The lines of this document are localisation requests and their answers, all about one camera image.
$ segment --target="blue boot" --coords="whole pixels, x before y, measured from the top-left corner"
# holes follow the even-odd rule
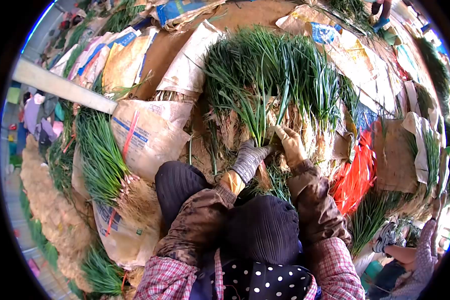
[[[390,19],[385,19],[385,18],[380,17],[380,18],[378,19],[378,22],[376,22],[375,25],[373,25],[373,31],[375,31],[375,33],[377,33],[378,30],[379,30],[380,28],[382,28],[382,27],[383,27],[385,24],[387,24],[388,22],[390,22]]]

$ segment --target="polka dot fabric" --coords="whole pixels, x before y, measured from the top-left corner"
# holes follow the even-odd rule
[[[234,260],[222,267],[224,300],[304,299],[311,277],[296,265]]]

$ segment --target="red plaid shirt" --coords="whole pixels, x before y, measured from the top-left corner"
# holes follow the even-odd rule
[[[322,260],[315,268],[312,282],[304,300],[315,299],[317,286],[321,287],[322,299],[365,299],[365,292],[360,284],[360,278],[350,258],[345,243],[331,237],[314,244],[313,250],[322,253]],[[177,299],[187,300],[190,297],[192,285],[197,279],[197,267],[169,257],[153,256],[145,266],[145,273],[138,285],[133,299]],[[215,289],[218,300],[223,300],[222,263],[220,249],[215,254]]]

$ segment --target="hand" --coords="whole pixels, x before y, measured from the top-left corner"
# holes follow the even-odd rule
[[[441,194],[440,198],[433,199],[433,212],[432,212],[432,218],[435,220],[438,220],[438,217],[440,216],[440,212],[442,210],[442,207],[445,203],[445,200],[447,199],[447,192],[444,191]]]
[[[244,183],[248,183],[255,175],[260,162],[274,151],[275,148],[271,145],[255,147],[252,139],[243,141],[238,149],[238,155],[232,169]]]
[[[290,168],[295,167],[307,159],[305,148],[303,147],[300,135],[290,128],[281,128],[274,126],[278,137],[282,140],[283,150],[285,151],[286,163]]]

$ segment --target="white post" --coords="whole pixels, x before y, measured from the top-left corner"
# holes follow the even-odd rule
[[[79,86],[23,58],[18,60],[12,78],[17,82],[97,111],[112,114],[117,107],[115,101]]]

